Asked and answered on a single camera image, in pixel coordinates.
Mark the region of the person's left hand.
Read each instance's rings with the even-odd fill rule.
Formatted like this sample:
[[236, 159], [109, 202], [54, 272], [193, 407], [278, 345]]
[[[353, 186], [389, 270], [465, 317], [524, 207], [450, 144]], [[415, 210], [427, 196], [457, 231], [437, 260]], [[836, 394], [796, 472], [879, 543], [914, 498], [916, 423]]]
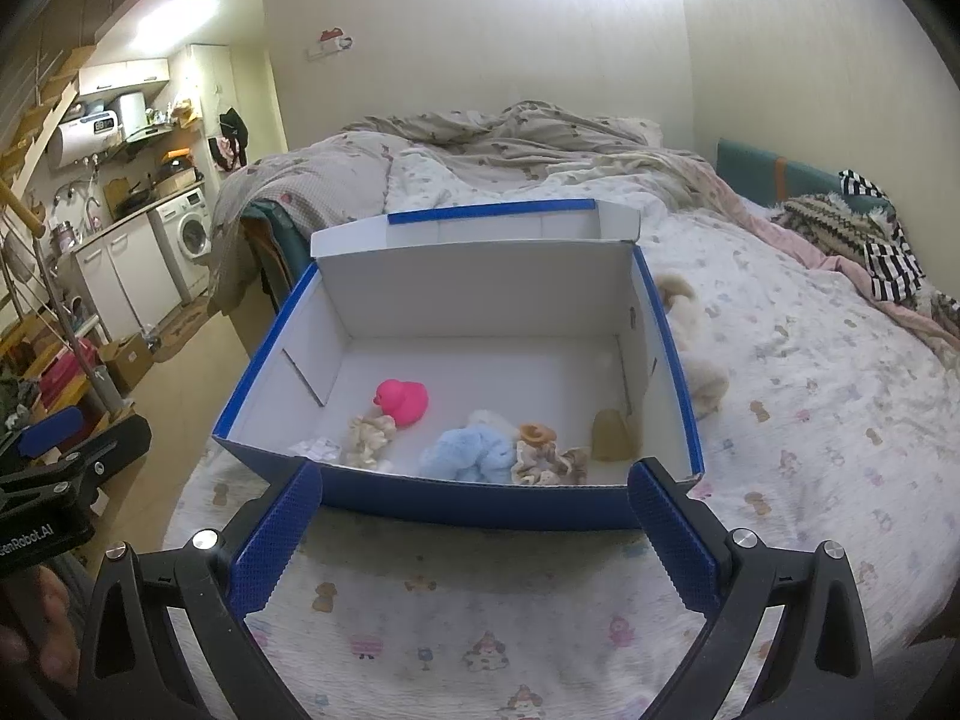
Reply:
[[49, 683], [75, 691], [80, 649], [69, 611], [67, 585], [47, 566], [3, 578], [3, 667], [36, 667]]

